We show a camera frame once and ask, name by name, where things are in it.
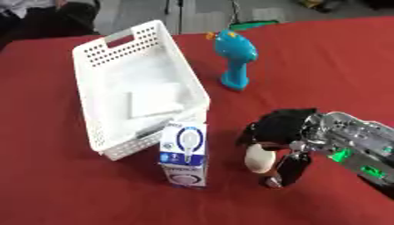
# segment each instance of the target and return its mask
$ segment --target green object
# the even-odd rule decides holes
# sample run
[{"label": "green object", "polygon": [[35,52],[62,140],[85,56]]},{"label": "green object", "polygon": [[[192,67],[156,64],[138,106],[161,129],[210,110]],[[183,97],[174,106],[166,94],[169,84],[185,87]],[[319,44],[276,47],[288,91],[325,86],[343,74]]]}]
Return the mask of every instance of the green object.
[{"label": "green object", "polygon": [[392,152],[392,147],[386,147],[386,148],[383,149],[383,151],[391,153]]},{"label": "green object", "polygon": [[348,148],[344,148],[328,157],[331,158],[333,161],[340,163],[343,162],[345,159],[349,158],[351,155],[352,155],[352,150]]},{"label": "green object", "polygon": [[230,25],[230,30],[232,31],[244,31],[253,27],[259,27],[263,25],[275,25],[279,24],[277,20],[267,20],[267,21],[251,21],[251,22],[244,22],[239,24],[232,24]]},{"label": "green object", "polygon": [[367,173],[368,175],[376,178],[383,178],[386,174],[383,171],[380,171],[379,169],[365,165],[361,167],[361,171]]}]

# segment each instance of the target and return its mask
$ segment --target white plastic basket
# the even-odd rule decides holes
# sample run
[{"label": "white plastic basket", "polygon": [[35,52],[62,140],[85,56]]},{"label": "white plastic basket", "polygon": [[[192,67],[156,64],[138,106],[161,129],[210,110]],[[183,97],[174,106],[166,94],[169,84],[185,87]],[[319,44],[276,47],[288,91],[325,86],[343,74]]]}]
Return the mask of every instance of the white plastic basket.
[{"label": "white plastic basket", "polygon": [[[75,47],[73,58],[91,148],[112,160],[158,143],[170,120],[206,120],[208,94],[159,20]],[[181,112],[128,118],[129,92],[165,83],[180,84]]]}]

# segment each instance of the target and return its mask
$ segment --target basket handle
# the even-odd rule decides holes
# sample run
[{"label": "basket handle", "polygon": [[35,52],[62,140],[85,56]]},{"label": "basket handle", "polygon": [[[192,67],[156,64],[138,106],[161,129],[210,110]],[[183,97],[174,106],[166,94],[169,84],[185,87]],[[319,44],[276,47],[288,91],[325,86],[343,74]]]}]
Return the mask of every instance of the basket handle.
[{"label": "basket handle", "polygon": [[104,38],[104,41],[106,42],[108,48],[117,47],[132,42],[133,40],[134,40],[134,34],[132,28],[128,28],[121,32],[113,33]]}]

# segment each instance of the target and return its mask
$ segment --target white foam block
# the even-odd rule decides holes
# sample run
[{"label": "white foam block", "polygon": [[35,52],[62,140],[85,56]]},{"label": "white foam block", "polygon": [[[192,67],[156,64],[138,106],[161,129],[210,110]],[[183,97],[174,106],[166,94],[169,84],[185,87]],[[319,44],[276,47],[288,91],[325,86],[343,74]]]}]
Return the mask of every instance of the white foam block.
[{"label": "white foam block", "polygon": [[150,85],[128,93],[129,118],[180,112],[184,109],[178,102],[181,94],[179,83]]}]

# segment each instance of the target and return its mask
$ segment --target toy drill handle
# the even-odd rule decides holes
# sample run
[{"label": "toy drill handle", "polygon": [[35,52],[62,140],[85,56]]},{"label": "toy drill handle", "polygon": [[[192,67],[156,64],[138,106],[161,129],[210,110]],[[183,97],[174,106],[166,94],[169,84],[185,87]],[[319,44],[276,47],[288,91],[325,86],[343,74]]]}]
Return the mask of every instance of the toy drill handle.
[{"label": "toy drill handle", "polygon": [[228,79],[232,83],[245,83],[246,76],[246,63],[229,60]]}]

